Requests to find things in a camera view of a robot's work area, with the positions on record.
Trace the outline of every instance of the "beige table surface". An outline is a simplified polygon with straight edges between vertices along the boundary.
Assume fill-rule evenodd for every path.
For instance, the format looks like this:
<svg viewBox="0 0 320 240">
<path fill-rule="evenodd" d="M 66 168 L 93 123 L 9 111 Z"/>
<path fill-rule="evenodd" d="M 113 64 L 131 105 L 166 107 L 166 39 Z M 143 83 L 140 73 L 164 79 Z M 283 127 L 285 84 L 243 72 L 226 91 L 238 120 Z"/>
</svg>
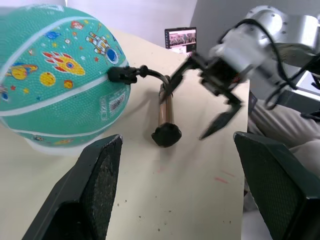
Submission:
<svg viewBox="0 0 320 240">
<path fill-rule="evenodd" d="M 131 66 L 170 75 L 185 59 L 133 35 L 111 29 Z M 210 94 L 189 71 L 174 94 L 180 141 L 154 144 L 160 81 L 132 85 L 127 107 L 105 136 L 123 135 L 116 197 L 107 240 L 237 240 L 241 238 L 244 174 L 233 141 L 247 130 L 249 83 L 235 94 L 244 107 L 228 127 L 204 141 L 198 137 L 217 113 L 223 96 Z M 19 240 L 54 184 L 77 157 L 45 155 L 0 127 L 0 239 Z"/>
</svg>

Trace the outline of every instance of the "teal basketball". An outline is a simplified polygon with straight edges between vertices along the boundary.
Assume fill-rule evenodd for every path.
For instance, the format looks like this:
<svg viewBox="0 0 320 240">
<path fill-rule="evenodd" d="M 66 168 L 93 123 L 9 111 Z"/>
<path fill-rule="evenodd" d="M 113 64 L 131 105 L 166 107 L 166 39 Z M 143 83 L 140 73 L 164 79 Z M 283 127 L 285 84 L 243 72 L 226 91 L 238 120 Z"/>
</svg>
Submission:
<svg viewBox="0 0 320 240">
<path fill-rule="evenodd" d="M 96 18 L 59 5 L 30 5 L 7 15 L 1 36 L 0 121 L 44 147 L 76 147 L 109 128 L 130 86 L 110 82 L 128 65 Z"/>
</svg>

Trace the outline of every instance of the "black rubber base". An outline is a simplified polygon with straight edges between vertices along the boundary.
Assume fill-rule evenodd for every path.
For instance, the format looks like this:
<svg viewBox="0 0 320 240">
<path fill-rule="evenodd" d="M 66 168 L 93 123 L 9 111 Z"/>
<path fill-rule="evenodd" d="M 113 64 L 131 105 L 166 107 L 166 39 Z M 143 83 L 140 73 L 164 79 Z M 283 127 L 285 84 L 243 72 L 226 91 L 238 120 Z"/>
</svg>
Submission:
<svg viewBox="0 0 320 240">
<path fill-rule="evenodd" d="M 155 132 L 151 134 L 155 143 L 163 148 L 171 147 L 179 141 L 181 136 L 182 133 L 178 126 L 168 122 L 158 126 Z"/>
</svg>

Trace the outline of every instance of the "screen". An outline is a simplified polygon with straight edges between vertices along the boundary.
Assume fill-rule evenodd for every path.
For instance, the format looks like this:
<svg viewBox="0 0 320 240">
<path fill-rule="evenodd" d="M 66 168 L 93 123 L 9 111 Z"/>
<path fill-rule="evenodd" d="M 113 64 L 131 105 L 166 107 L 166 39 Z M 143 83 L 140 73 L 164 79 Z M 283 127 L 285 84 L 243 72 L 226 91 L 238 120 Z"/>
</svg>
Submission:
<svg viewBox="0 0 320 240">
<path fill-rule="evenodd" d="M 164 30 L 165 48 L 179 54 L 190 55 L 197 50 L 197 28 L 180 27 Z"/>
</svg>

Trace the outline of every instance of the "person's leg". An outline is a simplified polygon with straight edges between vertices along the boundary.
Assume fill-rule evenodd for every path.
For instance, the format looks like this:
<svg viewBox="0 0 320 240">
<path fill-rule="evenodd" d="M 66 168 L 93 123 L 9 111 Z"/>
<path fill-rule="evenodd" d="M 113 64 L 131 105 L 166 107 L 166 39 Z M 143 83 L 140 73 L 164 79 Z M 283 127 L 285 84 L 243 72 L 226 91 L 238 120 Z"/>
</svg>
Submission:
<svg viewBox="0 0 320 240">
<path fill-rule="evenodd" d="M 289 149 L 320 140 L 320 125 L 314 120 L 302 118 L 300 112 L 281 105 L 266 110 L 261 100 L 249 116 L 248 130 L 279 141 Z"/>
<path fill-rule="evenodd" d="M 292 147 L 290 152 L 306 169 L 320 177 L 320 140 Z"/>
<path fill-rule="evenodd" d="M 285 144 L 309 171 L 320 176 L 320 126 L 284 106 L 266 110 L 258 101 L 248 118 L 248 131 Z"/>
</svg>

